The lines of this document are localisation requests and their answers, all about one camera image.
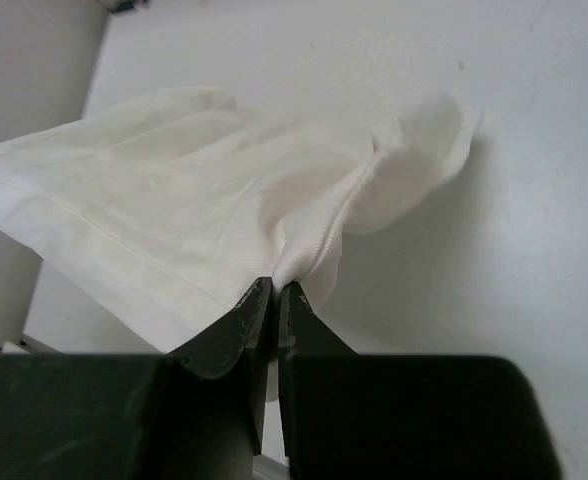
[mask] towel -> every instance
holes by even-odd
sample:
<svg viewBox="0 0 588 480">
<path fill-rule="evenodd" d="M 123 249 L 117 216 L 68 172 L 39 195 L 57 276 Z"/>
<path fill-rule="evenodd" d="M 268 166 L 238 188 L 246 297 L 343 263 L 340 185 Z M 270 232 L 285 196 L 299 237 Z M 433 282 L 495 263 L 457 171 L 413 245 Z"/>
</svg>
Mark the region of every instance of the towel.
<svg viewBox="0 0 588 480">
<path fill-rule="evenodd" d="M 343 232 L 380 229 L 455 176 L 477 118 L 444 95 L 321 119 L 216 88 L 150 93 L 0 143 L 0 230 L 168 352 L 259 276 L 301 282 L 318 307 Z"/>
</svg>

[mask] wrinkled cloth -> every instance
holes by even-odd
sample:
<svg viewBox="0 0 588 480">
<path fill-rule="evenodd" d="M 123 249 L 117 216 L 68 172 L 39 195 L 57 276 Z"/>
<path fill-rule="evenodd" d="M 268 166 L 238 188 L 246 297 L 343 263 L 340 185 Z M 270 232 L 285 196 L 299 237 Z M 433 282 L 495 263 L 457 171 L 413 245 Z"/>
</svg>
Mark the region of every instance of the wrinkled cloth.
<svg viewBox="0 0 588 480">
<path fill-rule="evenodd" d="M 343 231 L 380 229 L 450 180 L 476 123 L 447 96 L 320 120 L 164 90 L 1 143 L 0 230 L 168 352 L 259 276 L 320 305 Z"/>
</svg>

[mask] black object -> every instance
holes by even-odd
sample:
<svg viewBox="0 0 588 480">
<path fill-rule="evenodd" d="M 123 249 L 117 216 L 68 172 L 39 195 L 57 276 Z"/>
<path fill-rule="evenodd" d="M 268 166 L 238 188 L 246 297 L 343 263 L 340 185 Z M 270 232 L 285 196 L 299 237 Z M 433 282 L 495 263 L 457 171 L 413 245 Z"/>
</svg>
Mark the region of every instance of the black object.
<svg viewBox="0 0 588 480">
<path fill-rule="evenodd" d="M 357 355 L 271 289 L 166 356 L 0 356 L 0 479 L 249 479 L 277 337 L 294 478 L 560 478 L 509 362 Z"/>
</svg>

